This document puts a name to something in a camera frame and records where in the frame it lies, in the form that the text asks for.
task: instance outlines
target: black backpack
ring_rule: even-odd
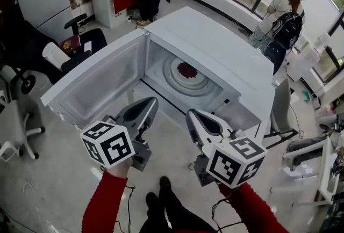
[[[286,50],[292,48],[301,34],[304,15],[305,11],[301,15],[295,12],[286,12],[273,22],[271,30],[274,42],[277,42]]]

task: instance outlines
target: white cube with black markers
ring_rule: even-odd
[[[213,146],[206,171],[229,188],[254,177],[268,150],[248,137],[223,139]]]
[[[96,121],[80,133],[89,156],[105,168],[135,155],[127,128]]]

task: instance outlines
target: red sleeve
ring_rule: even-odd
[[[238,190],[232,190],[224,184],[219,185],[221,193],[240,216],[249,233],[288,232],[279,224],[270,207],[250,187],[244,183]]]
[[[82,233],[113,233],[127,179],[103,173],[82,220]]]

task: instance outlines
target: microwave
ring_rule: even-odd
[[[155,96],[182,129],[194,108],[246,130],[270,116],[273,68],[230,30],[184,7],[94,53],[41,101],[77,129]]]

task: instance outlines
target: sneaker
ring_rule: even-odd
[[[171,181],[169,180],[168,177],[166,176],[162,176],[160,178],[160,189],[165,189],[165,190],[170,190],[172,189],[172,186],[171,186]]]
[[[159,198],[153,192],[149,192],[146,195],[146,204],[148,206],[148,209],[154,209],[157,207],[161,207],[160,202],[159,202]]]
[[[138,20],[136,24],[138,24],[139,26],[147,26],[150,23],[152,23],[150,20]]]

